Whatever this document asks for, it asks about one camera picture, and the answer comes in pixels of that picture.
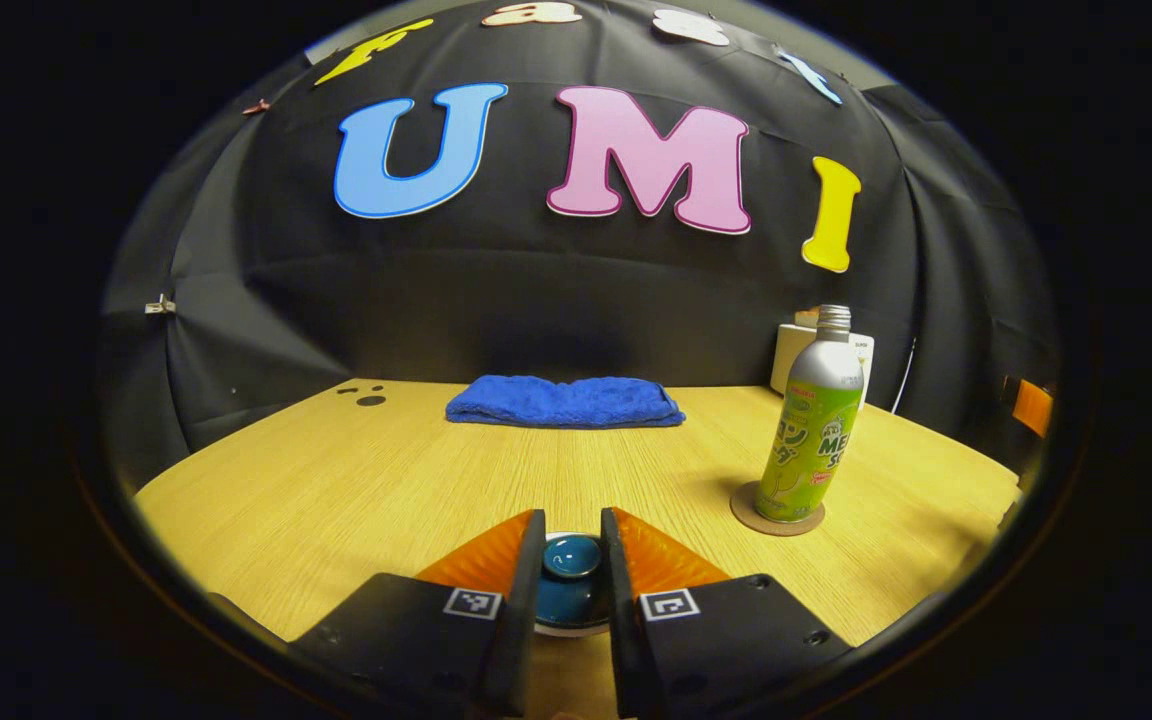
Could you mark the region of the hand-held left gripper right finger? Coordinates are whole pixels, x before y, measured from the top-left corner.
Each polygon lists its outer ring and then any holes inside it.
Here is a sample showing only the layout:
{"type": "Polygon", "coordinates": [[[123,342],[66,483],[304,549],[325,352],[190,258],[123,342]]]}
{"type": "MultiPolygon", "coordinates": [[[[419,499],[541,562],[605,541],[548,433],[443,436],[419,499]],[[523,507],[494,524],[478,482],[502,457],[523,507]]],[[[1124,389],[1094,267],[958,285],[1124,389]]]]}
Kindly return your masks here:
{"type": "Polygon", "coordinates": [[[602,509],[617,715],[755,719],[852,647],[768,574],[717,568],[631,511],[602,509]]]}

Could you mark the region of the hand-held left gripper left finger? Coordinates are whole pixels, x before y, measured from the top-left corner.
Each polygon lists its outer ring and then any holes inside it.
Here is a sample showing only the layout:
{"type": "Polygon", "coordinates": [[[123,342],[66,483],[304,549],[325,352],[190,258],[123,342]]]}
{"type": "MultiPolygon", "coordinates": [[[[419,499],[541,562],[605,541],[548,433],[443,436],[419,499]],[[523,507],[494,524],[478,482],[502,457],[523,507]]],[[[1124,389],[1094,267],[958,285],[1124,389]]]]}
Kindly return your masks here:
{"type": "Polygon", "coordinates": [[[521,511],[416,577],[378,573],[291,641],[356,717],[524,717],[547,518],[521,511]]]}

